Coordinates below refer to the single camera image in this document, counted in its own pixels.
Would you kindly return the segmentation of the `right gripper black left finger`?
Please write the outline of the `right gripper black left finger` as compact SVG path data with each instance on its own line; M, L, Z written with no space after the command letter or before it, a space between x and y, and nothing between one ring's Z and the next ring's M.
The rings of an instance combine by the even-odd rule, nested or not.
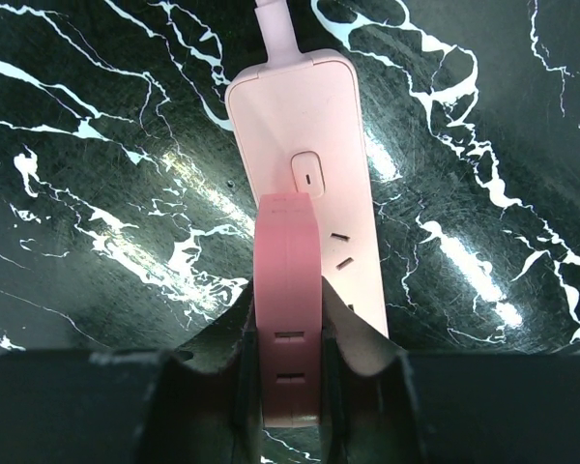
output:
M0 463L256 463L253 290L172 350L0 355Z

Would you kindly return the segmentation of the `pink square plug adapter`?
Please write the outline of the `pink square plug adapter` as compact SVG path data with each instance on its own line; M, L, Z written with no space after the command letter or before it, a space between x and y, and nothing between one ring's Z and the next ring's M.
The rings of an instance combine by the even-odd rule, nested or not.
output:
M264 424L315 425L321 411L322 270L308 194L261 197L253 290Z

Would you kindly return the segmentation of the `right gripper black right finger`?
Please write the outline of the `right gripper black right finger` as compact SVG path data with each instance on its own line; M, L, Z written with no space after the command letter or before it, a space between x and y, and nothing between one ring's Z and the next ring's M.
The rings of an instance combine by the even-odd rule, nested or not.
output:
M580 353L408 352L324 283L326 463L580 463Z

